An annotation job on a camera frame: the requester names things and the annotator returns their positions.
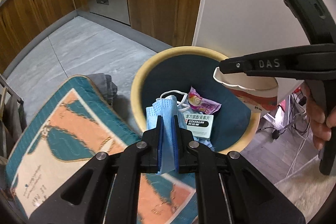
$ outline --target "human hand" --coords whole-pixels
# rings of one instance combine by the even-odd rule
[[[336,127],[336,108],[332,110],[326,120],[324,111],[312,98],[306,83],[301,85],[301,90],[307,97],[306,109],[310,117],[310,128],[314,135],[313,143],[318,150],[321,150],[325,141],[329,141],[331,138],[331,128]]]

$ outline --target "das logo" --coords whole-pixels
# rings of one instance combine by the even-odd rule
[[[274,60],[259,60],[259,68],[279,68],[280,61],[278,58]]]

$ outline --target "purple snack package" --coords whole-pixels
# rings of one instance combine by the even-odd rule
[[[188,93],[188,102],[192,110],[203,112],[204,114],[212,114],[222,106],[215,101],[203,98],[193,87],[190,88],[190,92]]]

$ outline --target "trash can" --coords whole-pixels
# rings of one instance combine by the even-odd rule
[[[202,97],[222,105],[214,113],[210,138],[215,151],[243,150],[258,128],[260,114],[251,113],[229,89],[213,79],[218,62],[226,58],[207,48],[187,46],[162,51],[147,60],[138,70],[131,89],[132,112],[139,128],[146,130],[146,107],[162,93],[188,93],[192,86]]]

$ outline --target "white elastic strap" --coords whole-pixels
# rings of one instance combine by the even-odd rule
[[[181,102],[177,101],[177,104],[178,104],[177,107],[184,106],[184,108],[178,109],[179,112],[185,112],[185,111],[187,111],[190,108],[189,105],[184,104],[185,100],[188,97],[188,94],[185,93],[185,92],[181,92],[179,90],[171,90],[171,91],[164,92],[164,93],[161,94],[160,98],[157,98],[156,100],[158,101],[158,100],[162,99],[164,95],[170,94],[170,93],[178,93],[178,94],[183,95],[182,101]]]

